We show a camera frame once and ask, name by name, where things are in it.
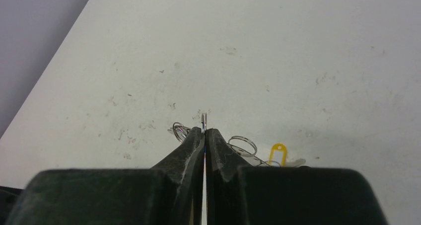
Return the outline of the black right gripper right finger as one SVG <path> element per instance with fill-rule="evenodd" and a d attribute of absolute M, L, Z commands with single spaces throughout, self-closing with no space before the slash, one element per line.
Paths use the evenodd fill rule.
<path fill-rule="evenodd" d="M 385 225 L 367 180 L 344 168 L 252 166 L 205 133 L 210 225 Z"/>

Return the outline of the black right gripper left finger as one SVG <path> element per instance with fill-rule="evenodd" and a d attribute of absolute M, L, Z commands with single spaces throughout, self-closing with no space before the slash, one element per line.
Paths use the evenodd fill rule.
<path fill-rule="evenodd" d="M 194 127 L 149 169 L 55 169 L 5 197 L 7 225 L 199 225 L 204 135 Z"/>

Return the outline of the yellow key tag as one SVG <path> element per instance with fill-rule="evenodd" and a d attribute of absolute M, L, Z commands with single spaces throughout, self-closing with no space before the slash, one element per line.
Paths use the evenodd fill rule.
<path fill-rule="evenodd" d="M 283 144 L 275 144 L 272 146 L 269 160 L 267 163 L 270 166 L 285 166 L 287 157 L 287 148 Z"/>

